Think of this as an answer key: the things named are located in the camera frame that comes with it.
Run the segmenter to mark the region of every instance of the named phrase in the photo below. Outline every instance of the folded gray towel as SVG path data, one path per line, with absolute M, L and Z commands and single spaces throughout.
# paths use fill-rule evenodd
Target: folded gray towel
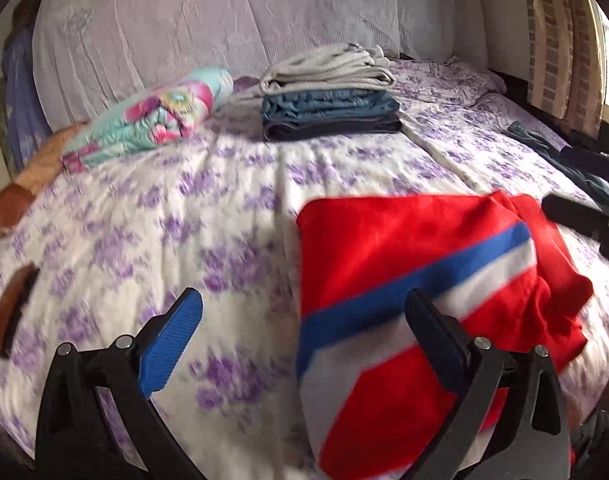
M 264 94 L 303 90 L 361 88 L 386 90 L 395 77 L 382 48 L 337 43 L 312 48 L 271 66 L 260 78 Z

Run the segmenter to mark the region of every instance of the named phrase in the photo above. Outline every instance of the metal screw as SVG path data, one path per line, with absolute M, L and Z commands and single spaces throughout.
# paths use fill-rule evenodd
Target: metal screw
M 58 355 L 69 355 L 71 348 L 71 343 L 62 343 L 57 349 Z
M 535 353 L 540 357 L 548 357 L 549 351 L 546 349 L 546 346 L 543 345 L 535 345 Z
M 134 338 L 132 338 L 130 335 L 121 335 L 118 339 L 116 339 L 116 346 L 124 350 L 129 348 L 133 342 Z
M 473 342 L 475 343 L 475 346 L 478 347 L 480 350 L 488 350 L 489 348 L 491 348 L 491 341 L 489 341 L 485 337 L 477 336 L 473 340 Z

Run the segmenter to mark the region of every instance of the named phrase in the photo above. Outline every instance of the folded jeans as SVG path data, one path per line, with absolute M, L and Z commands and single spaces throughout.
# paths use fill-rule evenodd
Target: folded jeans
M 301 124 L 319 120 L 371 118 L 398 109 L 399 103 L 384 90 L 315 90 L 265 96 L 262 118 L 265 121 Z
M 271 141 L 294 141 L 315 139 L 333 135 L 351 134 L 396 134 L 402 123 L 395 113 L 373 118 L 351 118 L 296 124 L 290 122 L 265 121 L 264 136 Z

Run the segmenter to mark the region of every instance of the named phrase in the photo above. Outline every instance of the bed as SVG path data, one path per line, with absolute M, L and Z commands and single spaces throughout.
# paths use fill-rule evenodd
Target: bed
M 294 356 L 299 331 L 296 215 L 323 196 L 480 194 L 588 196 L 504 136 L 521 120 L 553 131 L 506 99 L 486 70 L 452 60 L 399 61 L 403 132 L 263 142 L 257 87 L 235 94 L 185 142 L 63 174 L 0 240 L 0 295 L 30 260 L 41 274 L 9 360 L 0 360 L 0 423 L 34 455 L 38 408 L 58 344 L 108 346 L 136 333 L 186 286 L 204 319 L 153 402 L 208 478 L 315 478 Z M 582 418 L 609 377 L 609 263 L 561 229 L 595 295 L 581 311 L 588 343 L 561 384 Z M 108 421 L 139 463 L 107 392 Z

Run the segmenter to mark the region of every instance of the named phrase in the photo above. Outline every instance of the red garment with blue stripe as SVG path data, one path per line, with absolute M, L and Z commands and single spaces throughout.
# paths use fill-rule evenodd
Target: red garment with blue stripe
M 530 196 L 321 199 L 297 224 L 300 397 L 313 452 L 332 479 L 408 466 L 453 404 L 404 319 L 412 288 L 471 336 L 513 351 L 545 345 L 558 370 L 586 343 L 576 316 L 591 282 Z

